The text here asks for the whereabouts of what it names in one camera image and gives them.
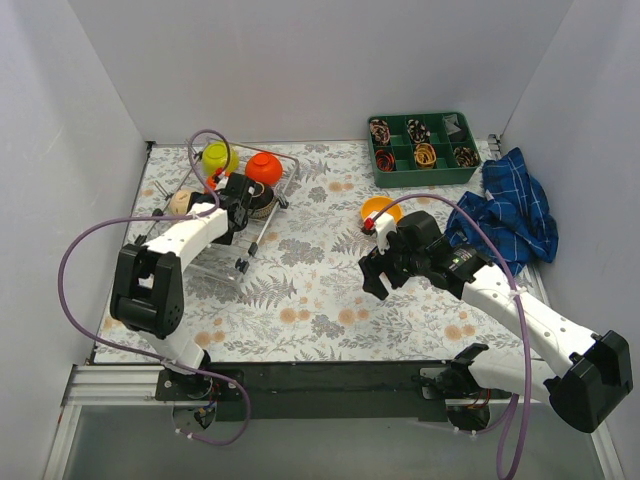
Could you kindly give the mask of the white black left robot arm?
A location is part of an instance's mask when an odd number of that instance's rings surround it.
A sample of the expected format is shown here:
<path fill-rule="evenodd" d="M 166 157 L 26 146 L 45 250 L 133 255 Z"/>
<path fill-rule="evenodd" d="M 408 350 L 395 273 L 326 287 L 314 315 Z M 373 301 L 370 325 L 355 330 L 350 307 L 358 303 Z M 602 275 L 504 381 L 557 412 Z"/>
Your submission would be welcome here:
<path fill-rule="evenodd" d="M 186 218 L 150 241 L 120 250 L 111 317 L 149 343 L 169 370 L 194 376 L 208 355 L 181 325 L 183 273 L 210 244 L 229 245 L 253 211 L 274 199 L 271 187 L 238 173 L 225 177 L 213 193 L 177 192 L 172 211 Z"/>

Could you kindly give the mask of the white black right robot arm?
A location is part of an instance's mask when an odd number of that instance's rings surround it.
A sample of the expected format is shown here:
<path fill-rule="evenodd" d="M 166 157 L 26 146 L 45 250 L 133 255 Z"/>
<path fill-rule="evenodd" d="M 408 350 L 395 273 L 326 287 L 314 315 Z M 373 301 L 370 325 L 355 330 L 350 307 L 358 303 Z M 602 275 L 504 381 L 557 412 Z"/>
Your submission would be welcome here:
<path fill-rule="evenodd" d="M 424 277 L 492 317 L 530 348 L 532 358 L 525 361 L 474 343 L 428 378 L 428 387 L 448 396 L 487 389 L 529 393 L 583 433 L 594 432 L 632 391 L 625 338 L 613 330 L 599 335 L 526 290 L 514 291 L 496 262 L 471 245 L 451 245 L 428 213 L 396 220 L 373 211 L 363 230 L 377 242 L 359 261 L 365 292 L 384 300 L 409 279 Z"/>

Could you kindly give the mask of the yellow bowl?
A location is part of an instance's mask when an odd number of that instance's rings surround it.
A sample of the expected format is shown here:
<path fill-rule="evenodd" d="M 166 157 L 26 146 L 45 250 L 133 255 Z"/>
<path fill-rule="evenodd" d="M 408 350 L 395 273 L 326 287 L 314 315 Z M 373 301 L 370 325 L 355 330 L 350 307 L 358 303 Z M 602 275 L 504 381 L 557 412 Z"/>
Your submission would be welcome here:
<path fill-rule="evenodd" d="M 367 218 L 371 217 L 374 212 L 381 211 L 391 203 L 392 199 L 386 196 L 374 196 L 367 199 L 360 210 L 363 223 L 366 223 Z M 394 205 L 390 207 L 386 211 L 386 214 L 393 217 L 395 224 L 397 224 L 398 221 L 404 216 L 403 210 L 400 205 Z"/>

